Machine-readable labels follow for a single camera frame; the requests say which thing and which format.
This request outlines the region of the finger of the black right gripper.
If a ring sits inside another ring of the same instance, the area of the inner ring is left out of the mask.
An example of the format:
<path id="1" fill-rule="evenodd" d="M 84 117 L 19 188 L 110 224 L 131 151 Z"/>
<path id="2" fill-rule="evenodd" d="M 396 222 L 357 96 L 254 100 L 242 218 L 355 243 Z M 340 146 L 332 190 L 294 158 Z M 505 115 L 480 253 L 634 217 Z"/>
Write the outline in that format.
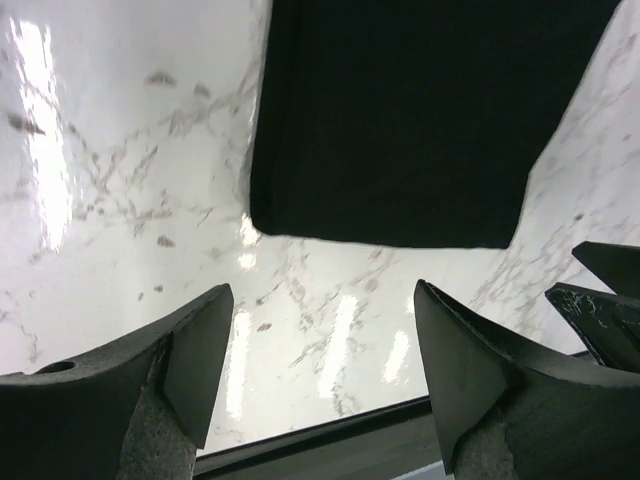
<path id="1" fill-rule="evenodd" d="M 639 370 L 638 299 L 565 283 L 556 283 L 545 297 L 598 364 Z"/>
<path id="2" fill-rule="evenodd" d="M 616 294 L 639 294 L 638 246 L 584 241 L 572 255 Z"/>

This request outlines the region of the black t shirt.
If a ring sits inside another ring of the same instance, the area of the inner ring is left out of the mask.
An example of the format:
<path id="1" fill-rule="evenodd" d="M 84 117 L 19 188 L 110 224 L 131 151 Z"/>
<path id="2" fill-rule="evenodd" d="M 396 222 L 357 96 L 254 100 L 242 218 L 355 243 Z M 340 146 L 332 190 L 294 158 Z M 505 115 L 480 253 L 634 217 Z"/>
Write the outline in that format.
<path id="1" fill-rule="evenodd" d="M 276 1 L 249 186 L 268 235 L 508 247 L 614 1 Z"/>

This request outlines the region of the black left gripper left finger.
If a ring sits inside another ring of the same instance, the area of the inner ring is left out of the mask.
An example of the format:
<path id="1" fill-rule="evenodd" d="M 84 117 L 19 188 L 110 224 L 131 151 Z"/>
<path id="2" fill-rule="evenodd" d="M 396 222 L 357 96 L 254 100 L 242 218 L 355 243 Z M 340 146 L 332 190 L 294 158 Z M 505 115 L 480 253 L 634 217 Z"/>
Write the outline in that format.
<path id="1" fill-rule="evenodd" d="M 100 347 L 2 376 L 2 478 L 191 478 L 233 310 L 222 284 Z"/>

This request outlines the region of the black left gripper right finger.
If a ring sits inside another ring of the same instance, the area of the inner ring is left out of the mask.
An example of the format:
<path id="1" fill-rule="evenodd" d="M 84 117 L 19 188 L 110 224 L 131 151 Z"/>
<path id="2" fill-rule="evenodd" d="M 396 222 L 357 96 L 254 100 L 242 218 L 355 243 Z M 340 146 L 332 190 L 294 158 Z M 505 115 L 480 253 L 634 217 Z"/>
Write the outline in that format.
<path id="1" fill-rule="evenodd" d="M 447 474 L 638 478 L 638 374 L 549 349 L 424 280 L 414 313 Z"/>

